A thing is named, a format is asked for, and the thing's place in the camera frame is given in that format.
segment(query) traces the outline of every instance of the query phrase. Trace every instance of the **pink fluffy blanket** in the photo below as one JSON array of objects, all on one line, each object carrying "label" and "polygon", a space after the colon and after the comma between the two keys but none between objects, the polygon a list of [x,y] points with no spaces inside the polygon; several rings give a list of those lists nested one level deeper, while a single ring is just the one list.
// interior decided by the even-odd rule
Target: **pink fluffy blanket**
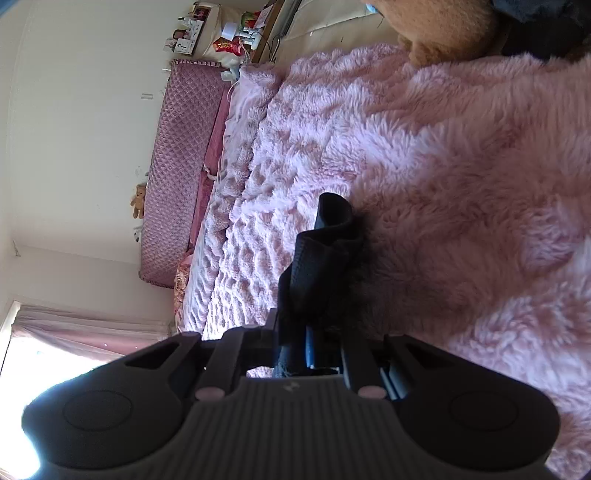
[{"label": "pink fluffy blanket", "polygon": [[243,72],[182,329],[262,323],[321,193],[368,241],[367,333],[403,331],[545,391],[548,465],[591,467],[591,59],[416,70],[393,46]]}]

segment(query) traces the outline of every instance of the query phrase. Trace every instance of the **teddy bear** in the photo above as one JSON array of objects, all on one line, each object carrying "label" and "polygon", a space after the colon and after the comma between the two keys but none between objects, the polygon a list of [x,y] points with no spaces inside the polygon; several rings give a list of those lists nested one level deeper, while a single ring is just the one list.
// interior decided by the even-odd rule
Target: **teddy bear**
[{"label": "teddy bear", "polygon": [[134,218],[138,216],[144,218],[144,198],[146,196],[146,185],[137,185],[135,188],[135,197],[131,200],[131,206],[134,208]]},{"label": "teddy bear", "polygon": [[398,32],[415,67],[474,60],[485,54],[497,26],[491,0],[373,0]]}]

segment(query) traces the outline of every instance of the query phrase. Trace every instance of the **window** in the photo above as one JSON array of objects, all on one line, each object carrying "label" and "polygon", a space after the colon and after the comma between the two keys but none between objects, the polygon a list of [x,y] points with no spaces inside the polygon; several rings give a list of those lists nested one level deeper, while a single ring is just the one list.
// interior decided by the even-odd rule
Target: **window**
[{"label": "window", "polygon": [[0,471],[20,479],[39,469],[37,454],[21,429],[24,408],[48,388],[103,363],[33,338],[11,339],[0,373]]}]

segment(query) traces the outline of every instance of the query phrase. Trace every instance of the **floor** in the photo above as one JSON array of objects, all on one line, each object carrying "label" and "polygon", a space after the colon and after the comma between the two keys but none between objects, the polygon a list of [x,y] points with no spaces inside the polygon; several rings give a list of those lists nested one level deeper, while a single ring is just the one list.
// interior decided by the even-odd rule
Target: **floor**
[{"label": "floor", "polygon": [[[287,3],[282,13],[289,10]],[[370,14],[359,0],[303,0],[289,33],[281,40],[276,63],[288,64],[333,48],[351,50],[377,42],[396,43],[397,37],[381,15]]]}]

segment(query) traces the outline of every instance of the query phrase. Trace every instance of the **black strap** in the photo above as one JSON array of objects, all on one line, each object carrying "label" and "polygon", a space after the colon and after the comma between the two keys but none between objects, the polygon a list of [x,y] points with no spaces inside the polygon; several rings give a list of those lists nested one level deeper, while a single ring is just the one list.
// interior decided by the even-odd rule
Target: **black strap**
[{"label": "black strap", "polygon": [[314,230],[295,241],[294,260],[279,279],[277,325],[282,346],[276,377],[313,374],[306,367],[306,326],[323,327],[331,295],[363,244],[359,219],[347,200],[320,195]]}]

